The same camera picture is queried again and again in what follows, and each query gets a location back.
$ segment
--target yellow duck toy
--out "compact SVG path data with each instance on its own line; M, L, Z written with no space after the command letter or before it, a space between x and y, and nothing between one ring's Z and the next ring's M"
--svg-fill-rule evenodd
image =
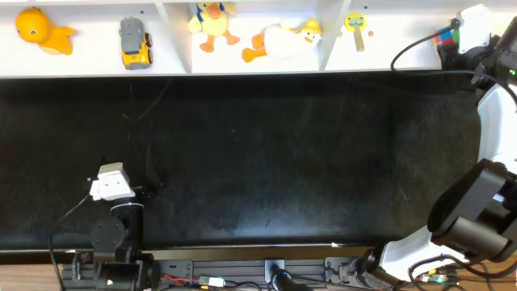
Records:
M188 31L191 33L203 31L207 34L207 42L200 45L200 48L207 53L213 52L213 43L218 36L226 37L228 45L237 44L241 40L229 33L226 12L234 15L235 6L228 2L197 3L197 14L188 23Z
M242 59L252 62L257 57L271 57L284 59L295 57L303 53L309 53L322 38L322 29L316 19L309 19L300 29L285 28L272 25L253 37L252 48L245 48L242 51Z
M28 42L37 43L47 53L72 54L69 36L74 30L68 27L55 27L38 8L26 9L16 18L19 36Z

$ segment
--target black table surface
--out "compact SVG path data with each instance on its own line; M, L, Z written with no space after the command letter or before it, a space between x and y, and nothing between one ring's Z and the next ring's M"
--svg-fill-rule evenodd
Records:
M477 98L442 78L173 78L136 122L166 80L0 82L0 250L45 249L102 156L163 182L146 249L403 238L477 161ZM89 247L108 215L88 202L56 247Z

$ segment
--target toy handle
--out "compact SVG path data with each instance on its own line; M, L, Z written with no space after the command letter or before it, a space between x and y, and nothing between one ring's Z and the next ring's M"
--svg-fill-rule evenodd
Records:
M355 49L357 49L358 52L364 52L363 36L361 36L361 30L359 28L354 30L354 39Z

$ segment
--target orange beak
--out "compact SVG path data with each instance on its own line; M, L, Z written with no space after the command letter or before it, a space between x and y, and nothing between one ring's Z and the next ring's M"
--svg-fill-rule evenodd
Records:
M211 19L218 19L221 17L221 9L219 9L218 3L212 3L210 6L207 7L207 13L208 16L210 16Z

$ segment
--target toy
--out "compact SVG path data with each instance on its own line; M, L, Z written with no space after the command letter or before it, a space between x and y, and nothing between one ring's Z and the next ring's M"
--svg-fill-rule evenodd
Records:
M38 8L29 8L18 14L16 28L22 40L37 43L47 53L72 54L69 36L74 30L68 27L55 27Z
M207 53L213 52L213 43L218 36L224 36L228 45L237 44L241 40L228 31L229 21L226 12L235 14L235 6L232 3L198 2L196 5L197 14L188 23L188 31L203 31L207 34L207 42L200 45L201 49Z
M127 70L149 68L153 63L151 35L144 30L139 19L128 18L120 21L119 34L122 43L122 62Z
M322 33L320 23L316 19L309 19L300 31L277 25L270 26L263 34L253 37L253 49L245 48L242 51L242 59L249 63L257 57L282 59L308 53L317 46Z
M355 49L364 52L364 42L361 31L366 27L366 18L359 13L352 13L345 19L345 27L349 32L354 32Z

